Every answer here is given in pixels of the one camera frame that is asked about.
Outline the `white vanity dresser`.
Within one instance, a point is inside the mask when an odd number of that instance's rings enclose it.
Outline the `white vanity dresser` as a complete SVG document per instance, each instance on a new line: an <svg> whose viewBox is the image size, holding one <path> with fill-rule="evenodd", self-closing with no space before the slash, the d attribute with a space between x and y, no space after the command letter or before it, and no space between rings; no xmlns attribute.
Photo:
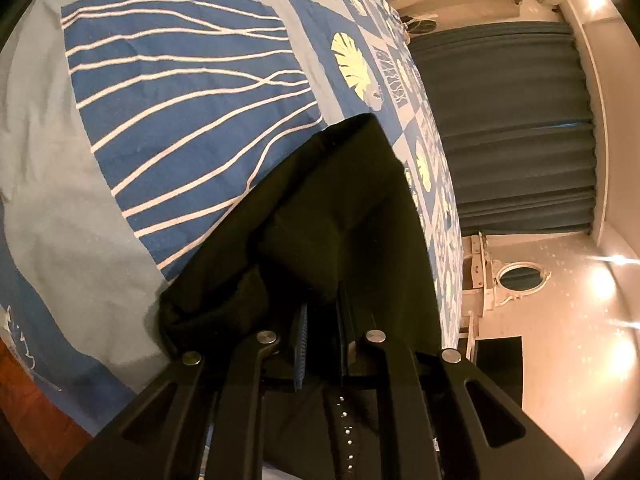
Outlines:
<svg viewBox="0 0 640 480"><path fill-rule="evenodd" d="M475 346L480 339L480 319L494 308L495 279L486 236L482 232L462 238L462 305L460 344L465 357L475 361Z"/></svg>

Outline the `black pants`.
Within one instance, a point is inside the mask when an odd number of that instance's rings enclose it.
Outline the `black pants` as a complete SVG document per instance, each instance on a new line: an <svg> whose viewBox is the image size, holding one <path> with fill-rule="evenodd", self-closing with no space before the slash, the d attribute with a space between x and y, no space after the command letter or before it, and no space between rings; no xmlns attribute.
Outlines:
<svg viewBox="0 0 640 480"><path fill-rule="evenodd" d="M163 304L304 306L298 385L262 398L262 462L305 479L334 474L343 375L337 308L417 352L440 345L430 258L404 168L375 116L312 136L202 244Z"/></svg>

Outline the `black television screen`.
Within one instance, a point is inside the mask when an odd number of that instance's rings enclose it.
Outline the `black television screen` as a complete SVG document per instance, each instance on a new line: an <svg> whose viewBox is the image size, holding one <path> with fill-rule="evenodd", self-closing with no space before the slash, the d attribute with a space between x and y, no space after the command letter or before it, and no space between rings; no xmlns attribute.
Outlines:
<svg viewBox="0 0 640 480"><path fill-rule="evenodd" d="M477 339L474 363L518 406L522 406L524 359L521 336Z"/></svg>

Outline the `blue patterned bed sheet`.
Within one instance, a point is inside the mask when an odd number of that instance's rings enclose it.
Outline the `blue patterned bed sheet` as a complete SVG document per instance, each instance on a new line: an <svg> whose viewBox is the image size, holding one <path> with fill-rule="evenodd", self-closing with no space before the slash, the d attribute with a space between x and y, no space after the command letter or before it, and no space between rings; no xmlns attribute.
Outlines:
<svg viewBox="0 0 640 480"><path fill-rule="evenodd" d="M404 166L452 347L454 187L385 0L34 0L1 51L1 335L28 376L99 432L166 363L160 290L278 162L369 112Z"/></svg>

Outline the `small desk fan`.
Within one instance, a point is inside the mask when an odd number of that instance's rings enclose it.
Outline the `small desk fan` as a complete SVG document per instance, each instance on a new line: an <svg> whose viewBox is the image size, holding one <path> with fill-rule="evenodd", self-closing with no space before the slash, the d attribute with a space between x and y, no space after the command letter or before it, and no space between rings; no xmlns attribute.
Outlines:
<svg viewBox="0 0 640 480"><path fill-rule="evenodd" d="M403 16L401 21L410 36L423 36L434 32L437 23L434 18L415 18L414 16Z"/></svg>

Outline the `dark green curtain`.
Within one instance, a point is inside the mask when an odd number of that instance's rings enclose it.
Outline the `dark green curtain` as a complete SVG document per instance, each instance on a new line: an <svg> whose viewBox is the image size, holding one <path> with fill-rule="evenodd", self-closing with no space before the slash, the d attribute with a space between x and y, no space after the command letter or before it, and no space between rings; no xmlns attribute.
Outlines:
<svg viewBox="0 0 640 480"><path fill-rule="evenodd" d="M465 235L590 232L594 118L569 24L514 22L411 40Z"/></svg>

